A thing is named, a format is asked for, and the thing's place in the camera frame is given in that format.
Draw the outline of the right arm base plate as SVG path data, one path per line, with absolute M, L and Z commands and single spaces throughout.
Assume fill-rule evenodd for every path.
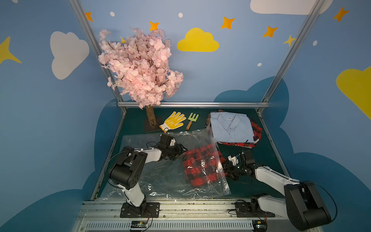
M 238 200 L 235 202 L 235 211 L 238 218 L 274 218 L 275 214 L 263 211 L 257 201 L 245 202 Z

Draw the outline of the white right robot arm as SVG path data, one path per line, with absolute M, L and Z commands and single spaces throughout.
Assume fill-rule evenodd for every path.
M 282 198 L 267 194 L 252 196 L 250 201 L 237 200 L 235 214 L 239 218 L 255 217 L 253 230 L 265 232 L 269 216 L 288 219 L 299 231 L 306 231 L 336 220 L 331 216 L 319 191 L 319 185 L 311 181 L 299 181 L 285 176 L 266 165 L 257 165 L 251 151 L 228 156 L 222 162 L 225 176 L 238 180 L 242 176 L 256 179 L 282 194 Z

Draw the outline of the red black checkered cloth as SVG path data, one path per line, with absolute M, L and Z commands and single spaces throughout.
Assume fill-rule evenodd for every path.
M 242 148 L 253 148 L 255 144 L 260 141 L 262 137 L 263 129 L 256 124 L 255 122 L 251 122 L 251 126 L 253 129 L 253 142 L 246 142 L 246 143 L 227 143 L 227 142 L 218 142 L 219 144 L 226 145 L 226 146 L 235 146 L 235 147 L 242 147 Z

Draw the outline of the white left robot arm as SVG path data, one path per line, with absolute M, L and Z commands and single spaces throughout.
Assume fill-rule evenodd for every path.
M 167 134 L 160 141 L 148 148 L 132 148 L 126 146 L 117 154 L 117 159 L 109 171 L 109 179 L 123 190 L 129 206 L 140 208 L 145 202 L 145 195 L 138 184 L 145 164 L 166 158 L 174 160 L 186 153 L 188 149 Z

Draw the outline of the clear plastic vacuum bag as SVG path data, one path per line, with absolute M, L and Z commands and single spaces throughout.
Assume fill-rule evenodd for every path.
M 218 149 L 210 129 L 182 131 L 171 134 L 189 151 L 209 144 Z M 220 198 L 231 193 L 226 177 L 200 187 L 193 187 L 186 179 L 183 155 L 175 160 L 163 159 L 146 164 L 139 179 L 141 191 L 149 199 L 205 199 Z

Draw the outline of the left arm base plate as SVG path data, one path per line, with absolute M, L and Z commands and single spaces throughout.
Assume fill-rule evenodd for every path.
M 158 202 L 143 202 L 139 207 L 123 203 L 120 218 L 158 218 L 160 211 L 160 203 Z

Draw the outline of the light blue shirt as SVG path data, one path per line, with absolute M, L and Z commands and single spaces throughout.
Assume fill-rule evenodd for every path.
M 247 115 L 230 112 L 212 112 L 210 116 L 212 133 L 217 142 L 254 142 L 253 128 Z

